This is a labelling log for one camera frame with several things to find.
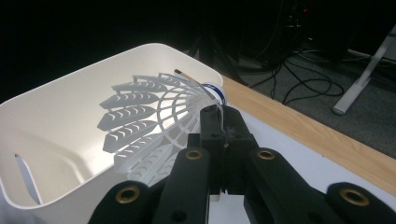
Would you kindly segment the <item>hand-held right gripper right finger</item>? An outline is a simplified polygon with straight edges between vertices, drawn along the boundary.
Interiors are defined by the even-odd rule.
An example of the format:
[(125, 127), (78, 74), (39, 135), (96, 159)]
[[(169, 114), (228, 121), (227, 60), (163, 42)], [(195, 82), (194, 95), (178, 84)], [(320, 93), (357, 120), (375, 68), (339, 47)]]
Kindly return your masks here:
[(225, 106), (223, 112), (227, 144), (224, 185), (227, 190), (244, 190), (247, 182), (246, 161), (257, 142), (237, 109)]

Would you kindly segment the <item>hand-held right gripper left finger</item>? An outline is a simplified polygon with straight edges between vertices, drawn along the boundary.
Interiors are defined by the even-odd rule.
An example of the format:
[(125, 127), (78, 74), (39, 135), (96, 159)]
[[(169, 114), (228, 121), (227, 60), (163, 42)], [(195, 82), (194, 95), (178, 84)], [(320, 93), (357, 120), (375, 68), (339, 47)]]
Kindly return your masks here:
[(200, 132), (190, 133), (188, 147), (205, 149), (210, 155), (210, 194), (219, 195), (221, 191), (223, 131), (222, 117), (216, 105), (209, 105), (200, 111)]

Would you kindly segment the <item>white shuttlecock blue band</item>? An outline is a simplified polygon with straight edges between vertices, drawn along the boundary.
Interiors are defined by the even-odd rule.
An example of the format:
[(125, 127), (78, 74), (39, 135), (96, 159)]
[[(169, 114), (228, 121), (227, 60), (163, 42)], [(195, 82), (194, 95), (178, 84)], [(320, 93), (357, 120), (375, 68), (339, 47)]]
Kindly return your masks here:
[(170, 175), (188, 135), (201, 131), (201, 110), (226, 104), (221, 86), (199, 83), (178, 70), (136, 75), (113, 91), (101, 103), (106, 110), (98, 124), (106, 132), (103, 150), (114, 155), (116, 172), (150, 187)]

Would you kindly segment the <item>white plastic storage bin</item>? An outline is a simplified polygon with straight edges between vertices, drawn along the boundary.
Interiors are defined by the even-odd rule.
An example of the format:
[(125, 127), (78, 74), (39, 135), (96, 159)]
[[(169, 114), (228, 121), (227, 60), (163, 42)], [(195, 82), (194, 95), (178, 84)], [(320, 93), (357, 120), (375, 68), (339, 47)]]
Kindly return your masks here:
[(175, 70), (223, 82), (190, 56), (147, 44), (0, 104), (0, 224), (87, 224), (106, 192), (125, 179), (102, 150), (101, 102), (134, 75)]

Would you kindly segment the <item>black metal stand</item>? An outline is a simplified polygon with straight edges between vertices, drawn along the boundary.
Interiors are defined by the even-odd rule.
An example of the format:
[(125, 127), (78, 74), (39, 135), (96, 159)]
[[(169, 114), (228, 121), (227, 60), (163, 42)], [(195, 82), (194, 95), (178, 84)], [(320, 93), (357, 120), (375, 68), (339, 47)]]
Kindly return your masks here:
[(192, 42), (188, 55), (191, 57), (198, 56), (199, 61), (209, 67), (214, 67), (215, 60), (218, 60), (228, 78), (239, 84), (247, 85), (237, 73), (231, 60), (228, 58), (228, 55), (213, 33), (207, 32), (199, 34)]

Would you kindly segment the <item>white metal stand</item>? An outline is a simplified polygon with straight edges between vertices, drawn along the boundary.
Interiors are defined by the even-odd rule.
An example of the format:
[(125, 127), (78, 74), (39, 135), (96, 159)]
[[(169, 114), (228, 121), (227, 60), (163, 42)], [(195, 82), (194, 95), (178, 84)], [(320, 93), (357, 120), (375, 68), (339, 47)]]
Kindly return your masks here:
[(352, 104), (357, 100), (362, 91), (370, 82), (371, 74), (374, 72), (376, 66), (382, 60), (384, 55), (389, 50), (390, 46), (396, 41), (396, 23), (388, 32), (381, 45), (378, 47), (375, 55), (362, 72), (361, 76), (349, 87), (344, 95), (332, 107), (332, 112), (336, 115), (342, 116), (348, 111)]

